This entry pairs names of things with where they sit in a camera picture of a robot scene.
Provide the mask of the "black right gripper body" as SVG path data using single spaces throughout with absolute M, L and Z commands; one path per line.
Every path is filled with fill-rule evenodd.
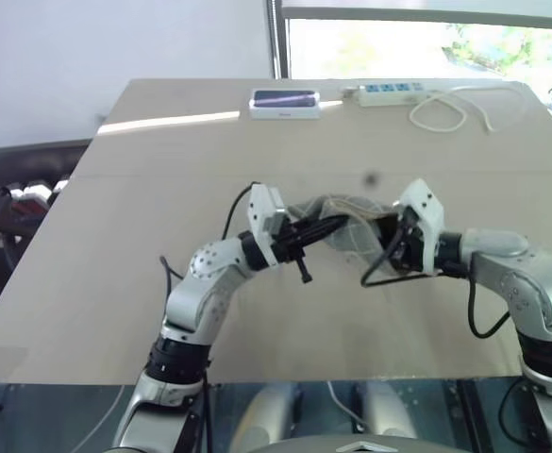
M 393 252 L 389 262 L 401 274 L 418 273 L 423 270 L 423 232 L 418 227 L 418 216 L 412 210 L 405 210 L 396 226 L 392 238 Z

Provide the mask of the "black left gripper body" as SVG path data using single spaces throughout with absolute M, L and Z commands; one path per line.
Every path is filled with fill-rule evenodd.
M 278 263 L 295 262 L 298 266 L 303 283 L 312 281 L 304 258 L 306 257 L 304 247 L 309 236 L 309 228 L 313 221 L 309 218 L 294 220 L 286 216 L 279 227 L 277 234 L 273 236 L 274 242 L 271 249 Z

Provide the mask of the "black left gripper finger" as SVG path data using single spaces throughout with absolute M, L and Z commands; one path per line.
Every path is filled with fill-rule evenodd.
M 301 231 L 301 246 L 306 247 L 318 243 L 342 226 L 342 224 L 311 224 L 304 227 Z
M 345 214 L 335 214 L 326 217 L 305 217 L 297 222 L 297 227 L 303 235 L 329 235 L 344 227 L 348 221 Z

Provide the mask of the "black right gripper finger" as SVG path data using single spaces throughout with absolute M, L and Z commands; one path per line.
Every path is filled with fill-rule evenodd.
M 374 227 L 381 248 L 395 250 L 401 241 L 401 216 L 397 213 L 379 215 L 374 221 Z

